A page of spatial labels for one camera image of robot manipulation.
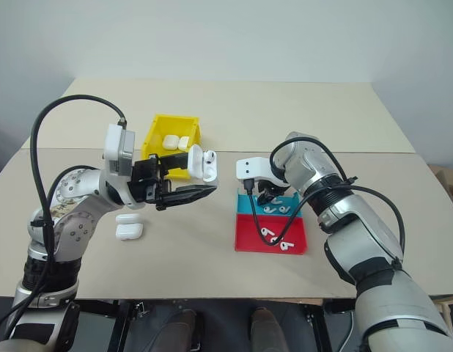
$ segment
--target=beige table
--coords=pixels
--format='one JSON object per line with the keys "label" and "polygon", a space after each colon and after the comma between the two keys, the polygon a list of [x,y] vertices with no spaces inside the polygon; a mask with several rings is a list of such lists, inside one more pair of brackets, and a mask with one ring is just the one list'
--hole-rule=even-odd
{"label": "beige table", "polygon": [[[235,161],[263,153],[219,153],[220,187],[191,205],[157,212],[147,205],[144,235],[115,238],[117,213],[100,221],[83,258],[80,298],[353,297],[323,253],[326,235],[306,206],[305,255],[235,252]],[[406,224],[405,268],[430,295],[453,293],[453,205],[415,154],[337,153],[359,184],[386,194]],[[66,166],[101,166],[101,150],[40,150],[46,187]],[[397,231],[391,211],[367,198]],[[0,296],[12,296],[23,273],[26,223],[37,207],[29,151],[20,150],[0,174]]]}
{"label": "beige table", "polygon": [[[199,117],[202,146],[222,152],[270,152],[290,131],[300,131],[334,152],[414,153],[368,83],[77,78],[64,95],[71,94],[97,95],[120,107],[136,132],[136,148],[159,113]],[[100,149],[107,124],[116,121],[102,104],[69,102],[45,119],[39,146]]]}

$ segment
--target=black robot arm segment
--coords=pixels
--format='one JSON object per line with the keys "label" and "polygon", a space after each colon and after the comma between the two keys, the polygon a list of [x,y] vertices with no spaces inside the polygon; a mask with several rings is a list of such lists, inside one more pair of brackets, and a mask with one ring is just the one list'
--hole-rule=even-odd
{"label": "black robot arm segment", "polygon": [[166,180],[170,169],[187,168],[188,154],[181,153],[159,158],[156,154],[147,160],[136,161],[128,183],[130,192],[137,202],[155,204],[157,210],[194,202],[208,196],[216,186],[189,185],[172,191],[171,181]]}

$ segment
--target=cardboard box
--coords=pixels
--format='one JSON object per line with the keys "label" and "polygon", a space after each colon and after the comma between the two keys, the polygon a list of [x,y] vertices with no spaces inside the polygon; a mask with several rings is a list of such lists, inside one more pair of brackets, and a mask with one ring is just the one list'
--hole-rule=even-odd
{"label": "cardboard box", "polygon": [[441,185],[445,188],[446,193],[448,193],[453,201],[453,169],[436,165],[429,165],[429,168],[438,178]]}

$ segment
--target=red tray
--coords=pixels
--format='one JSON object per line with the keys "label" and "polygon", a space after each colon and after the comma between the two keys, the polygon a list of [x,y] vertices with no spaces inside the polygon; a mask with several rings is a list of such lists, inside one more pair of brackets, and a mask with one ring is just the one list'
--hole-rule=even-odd
{"label": "red tray", "polygon": [[[270,231],[278,236],[287,223],[288,216],[265,216],[258,215],[259,225],[267,227]],[[235,251],[237,252],[262,252],[277,254],[303,254],[308,246],[306,245],[305,226],[302,218],[295,218],[292,225],[284,236],[282,242],[293,243],[287,251],[282,251],[280,244],[276,246],[267,246],[264,244],[257,233],[253,216],[250,214],[236,215],[236,236]]]}

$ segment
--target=blue tray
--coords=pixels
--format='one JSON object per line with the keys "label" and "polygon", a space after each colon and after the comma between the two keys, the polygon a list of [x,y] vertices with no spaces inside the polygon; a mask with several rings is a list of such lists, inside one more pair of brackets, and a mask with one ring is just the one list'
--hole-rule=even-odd
{"label": "blue tray", "polygon": [[[259,206],[257,204],[257,196],[253,196],[253,199],[254,199],[254,206],[256,208],[257,215],[290,216],[290,215],[292,215],[292,212],[294,211],[294,209],[296,209],[298,207],[298,203],[300,203],[300,200],[298,198],[298,193],[296,193],[296,192],[291,197],[286,197],[286,196],[277,197],[276,200],[282,201],[281,204],[277,204],[277,205],[268,203],[268,204],[264,204],[263,206]],[[273,213],[265,213],[264,207],[267,207],[267,206],[269,208],[277,208],[277,210],[274,211]],[[282,214],[279,212],[279,208],[281,206],[290,207],[290,209],[288,210],[287,213]],[[249,202],[249,197],[247,194],[238,194],[237,213],[238,214],[252,214],[253,213],[251,210],[251,203]],[[299,218],[303,217],[301,215],[301,210],[298,212],[297,217],[299,217]]]}

